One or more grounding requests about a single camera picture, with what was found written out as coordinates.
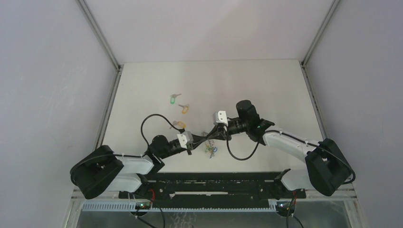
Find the blue tag key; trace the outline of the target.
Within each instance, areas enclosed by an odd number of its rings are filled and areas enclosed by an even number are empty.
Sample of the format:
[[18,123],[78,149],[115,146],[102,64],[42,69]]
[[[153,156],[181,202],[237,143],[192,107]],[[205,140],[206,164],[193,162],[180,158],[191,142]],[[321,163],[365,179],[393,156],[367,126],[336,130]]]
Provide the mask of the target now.
[[210,159],[211,159],[212,157],[215,156],[215,153],[218,151],[218,148],[217,147],[211,147],[209,149],[209,151],[210,151]]

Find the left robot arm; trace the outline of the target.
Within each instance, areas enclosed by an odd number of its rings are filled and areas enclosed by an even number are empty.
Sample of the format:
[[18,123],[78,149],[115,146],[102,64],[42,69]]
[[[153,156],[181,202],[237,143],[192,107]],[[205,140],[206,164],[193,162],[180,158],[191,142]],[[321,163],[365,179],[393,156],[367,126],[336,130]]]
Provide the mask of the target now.
[[149,190],[145,177],[164,167],[163,159],[184,151],[191,154],[208,138],[208,135],[194,135],[189,131],[171,141],[158,135],[142,155],[117,154],[108,145],[102,145],[71,168],[70,179],[87,200],[106,191],[127,191],[143,198]]

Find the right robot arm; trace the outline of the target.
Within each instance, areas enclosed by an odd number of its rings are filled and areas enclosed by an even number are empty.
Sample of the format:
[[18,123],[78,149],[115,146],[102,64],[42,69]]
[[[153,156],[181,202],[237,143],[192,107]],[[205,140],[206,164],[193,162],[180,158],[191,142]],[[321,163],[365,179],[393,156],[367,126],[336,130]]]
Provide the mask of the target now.
[[303,169],[286,169],[276,177],[275,193],[282,198],[294,190],[314,188],[324,196],[332,196],[340,186],[353,183],[356,173],[335,141],[309,140],[284,131],[275,123],[259,116],[250,100],[236,104],[238,117],[229,118],[225,111],[213,114],[214,139],[229,143],[235,134],[245,133],[256,145],[277,148],[305,164]]

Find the yellow tag key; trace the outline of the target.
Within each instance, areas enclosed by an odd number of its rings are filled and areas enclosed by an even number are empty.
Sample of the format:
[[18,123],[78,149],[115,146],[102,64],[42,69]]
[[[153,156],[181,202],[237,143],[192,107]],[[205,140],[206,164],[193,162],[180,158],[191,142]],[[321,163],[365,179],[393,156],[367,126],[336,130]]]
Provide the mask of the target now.
[[185,129],[186,128],[186,124],[181,122],[181,121],[172,121],[171,125],[170,125],[170,129]]

